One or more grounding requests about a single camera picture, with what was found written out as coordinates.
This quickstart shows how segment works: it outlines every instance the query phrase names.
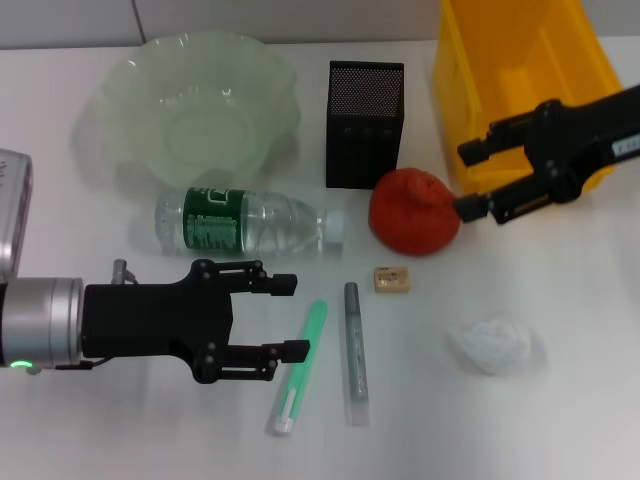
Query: green highlighter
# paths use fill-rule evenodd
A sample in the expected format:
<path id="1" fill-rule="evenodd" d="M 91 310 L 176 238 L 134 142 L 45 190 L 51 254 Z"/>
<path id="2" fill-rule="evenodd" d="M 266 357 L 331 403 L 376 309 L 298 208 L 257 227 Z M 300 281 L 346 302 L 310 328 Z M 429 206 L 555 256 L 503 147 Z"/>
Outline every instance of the green highlighter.
<path id="1" fill-rule="evenodd" d="M 289 435 L 293 430 L 293 424 L 298 418 L 298 411 L 302 404 L 304 389 L 309 381 L 311 366 L 313 365 L 313 356 L 316 353 L 316 347 L 320 340 L 322 327 L 327 318 L 327 304 L 322 300 L 316 300 L 311 304 L 311 310 L 307 317 L 307 323 L 302 333 L 302 340 L 309 340 L 311 344 L 307 359 L 304 363 L 297 363 L 291 371 L 289 385 L 287 385 L 286 393 L 282 400 L 282 405 L 278 410 L 280 413 L 275 419 L 274 429 L 281 435 Z"/>

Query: white tabletop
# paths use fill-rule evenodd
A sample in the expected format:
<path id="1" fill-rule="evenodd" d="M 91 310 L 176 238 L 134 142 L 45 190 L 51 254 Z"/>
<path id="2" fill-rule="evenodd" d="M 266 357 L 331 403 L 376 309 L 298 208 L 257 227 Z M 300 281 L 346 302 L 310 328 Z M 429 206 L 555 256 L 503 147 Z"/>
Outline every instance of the white tabletop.
<path id="1" fill-rule="evenodd" d="M 640 81 L 640 39 L 605 39 L 625 85 Z M 637 479 L 640 457 L 640 162 L 592 195 L 499 228 L 464 226 L 443 252 L 396 255 L 367 226 L 368 192 L 327 191 L 330 60 L 404 62 L 399 166 L 448 182 L 430 94 L 434 42 L 276 47 L 299 72 L 298 148 L 262 189 L 343 207 L 342 260 L 265 259 L 296 273 L 292 298 L 234 297 L 234 343 L 295 338 L 317 297 L 330 307 L 290 438 L 265 433 L 285 373 L 271 383 L 196 384 L 173 358 L 116 359 L 93 372 L 0 372 L 3 478 Z M 148 230 L 158 184 L 103 163 L 83 109 L 130 49 L 0 52 L 0 146 L 35 164 L 21 276 L 108 283 L 126 258 L 141 282 L 172 282 L 190 259 L 159 255 Z M 408 265 L 408 295 L 373 292 L 376 266 Z M 347 425 L 339 340 L 342 286 L 360 285 L 370 428 Z M 503 312 L 535 331 L 532 368 L 513 378 L 460 365 L 449 325 Z"/>

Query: beige eraser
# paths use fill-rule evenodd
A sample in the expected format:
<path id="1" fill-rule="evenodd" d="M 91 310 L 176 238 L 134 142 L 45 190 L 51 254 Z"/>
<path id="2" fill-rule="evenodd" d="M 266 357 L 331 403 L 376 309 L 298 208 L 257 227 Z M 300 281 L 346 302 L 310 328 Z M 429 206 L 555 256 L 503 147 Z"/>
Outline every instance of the beige eraser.
<path id="1" fill-rule="evenodd" d="M 376 293 L 408 293 L 409 269 L 407 267 L 378 267 L 373 272 Z"/>

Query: gray wall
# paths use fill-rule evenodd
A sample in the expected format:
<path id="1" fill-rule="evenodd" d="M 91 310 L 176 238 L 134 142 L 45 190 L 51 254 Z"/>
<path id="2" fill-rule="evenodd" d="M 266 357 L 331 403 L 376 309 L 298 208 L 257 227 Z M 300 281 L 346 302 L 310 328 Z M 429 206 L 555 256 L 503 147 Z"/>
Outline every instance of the gray wall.
<path id="1" fill-rule="evenodd" d="M 144 37 L 202 29 L 270 42 L 422 39 L 437 36 L 439 16 L 439 0 L 133 2 L 0 0 L 0 48 L 137 45 Z M 640 35 L 637 0 L 583 4 L 599 34 Z"/>

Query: green indicator light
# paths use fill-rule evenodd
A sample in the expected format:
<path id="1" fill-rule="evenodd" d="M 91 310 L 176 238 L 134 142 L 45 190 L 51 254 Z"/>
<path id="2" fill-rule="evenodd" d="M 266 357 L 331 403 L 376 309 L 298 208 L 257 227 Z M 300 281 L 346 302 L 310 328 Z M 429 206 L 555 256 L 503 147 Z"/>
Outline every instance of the green indicator light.
<path id="1" fill-rule="evenodd" d="M 24 360 L 18 360 L 17 362 L 13 362 L 11 364 L 11 368 L 31 368 L 33 367 L 33 363 L 25 362 Z"/>

